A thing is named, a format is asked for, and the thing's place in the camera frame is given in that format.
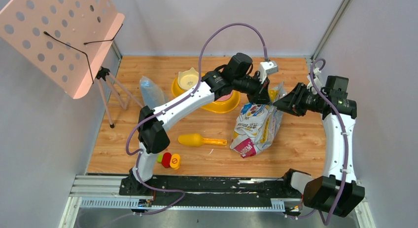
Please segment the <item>pet food bag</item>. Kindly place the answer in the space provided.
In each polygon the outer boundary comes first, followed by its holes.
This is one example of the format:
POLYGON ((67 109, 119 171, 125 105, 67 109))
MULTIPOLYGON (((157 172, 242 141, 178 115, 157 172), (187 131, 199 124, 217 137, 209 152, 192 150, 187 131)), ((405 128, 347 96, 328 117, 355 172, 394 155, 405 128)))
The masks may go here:
POLYGON ((242 158, 260 154, 272 145, 283 115, 273 105, 245 104, 236 119, 230 149, 242 158))

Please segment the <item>yellow plastic scoop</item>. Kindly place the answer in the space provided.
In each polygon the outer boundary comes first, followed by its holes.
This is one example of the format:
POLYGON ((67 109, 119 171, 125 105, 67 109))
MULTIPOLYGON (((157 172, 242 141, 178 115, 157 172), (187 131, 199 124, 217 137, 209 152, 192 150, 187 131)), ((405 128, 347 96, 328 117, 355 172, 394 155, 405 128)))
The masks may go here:
POLYGON ((178 137, 178 142, 185 146, 200 147, 202 145, 226 146, 227 140, 204 138, 198 133, 183 134, 178 137))

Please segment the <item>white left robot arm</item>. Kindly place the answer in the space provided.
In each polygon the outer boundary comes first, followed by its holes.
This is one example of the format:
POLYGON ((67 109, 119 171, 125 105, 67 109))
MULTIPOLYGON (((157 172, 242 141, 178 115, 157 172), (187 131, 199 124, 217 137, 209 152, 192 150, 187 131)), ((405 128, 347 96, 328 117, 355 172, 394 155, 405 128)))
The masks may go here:
POLYGON ((158 154, 170 145, 168 131, 181 119, 198 108, 219 98, 238 91, 247 95, 253 104, 271 104, 268 92, 268 76, 278 72, 275 61, 265 60, 259 64, 253 76, 252 59, 243 53, 231 57, 227 64, 216 67, 199 77, 191 89, 168 103, 151 109, 145 106, 139 114, 139 122, 134 128, 139 133, 139 149, 128 155, 137 155, 134 167, 129 173, 129 183, 125 185, 130 192, 147 194, 151 189, 150 179, 158 154))

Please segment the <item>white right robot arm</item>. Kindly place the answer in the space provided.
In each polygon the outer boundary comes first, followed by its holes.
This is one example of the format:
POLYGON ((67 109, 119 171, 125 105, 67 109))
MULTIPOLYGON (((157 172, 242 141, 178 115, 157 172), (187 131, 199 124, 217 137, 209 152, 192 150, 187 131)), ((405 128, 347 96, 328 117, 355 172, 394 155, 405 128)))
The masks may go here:
POLYGON ((298 83, 274 102, 278 110, 295 116, 307 111, 320 113, 326 135, 326 157, 322 176, 289 169, 283 176, 284 195, 303 195, 303 204, 321 212, 346 217, 364 198, 364 187, 356 183, 352 162, 352 133, 357 104, 347 98, 348 78, 328 76, 326 84, 315 94, 313 87, 298 83))

